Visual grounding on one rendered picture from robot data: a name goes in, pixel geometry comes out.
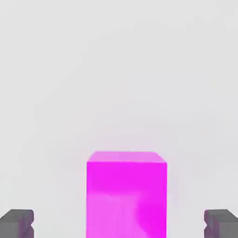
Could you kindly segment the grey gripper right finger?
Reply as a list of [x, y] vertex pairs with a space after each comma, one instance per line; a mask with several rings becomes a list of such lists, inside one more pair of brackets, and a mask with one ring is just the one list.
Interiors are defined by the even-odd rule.
[[238, 218], [229, 210], [205, 210], [204, 221], [204, 238], [238, 238]]

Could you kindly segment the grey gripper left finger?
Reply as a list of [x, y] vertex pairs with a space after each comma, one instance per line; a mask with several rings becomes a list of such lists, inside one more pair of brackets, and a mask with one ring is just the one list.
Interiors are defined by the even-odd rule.
[[0, 238], [34, 238], [33, 221], [33, 210], [9, 210], [0, 218]]

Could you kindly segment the small magenta cube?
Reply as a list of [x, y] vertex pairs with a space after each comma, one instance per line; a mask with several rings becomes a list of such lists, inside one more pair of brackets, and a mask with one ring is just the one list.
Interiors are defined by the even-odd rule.
[[166, 238], [167, 163], [96, 151], [86, 163], [86, 238]]

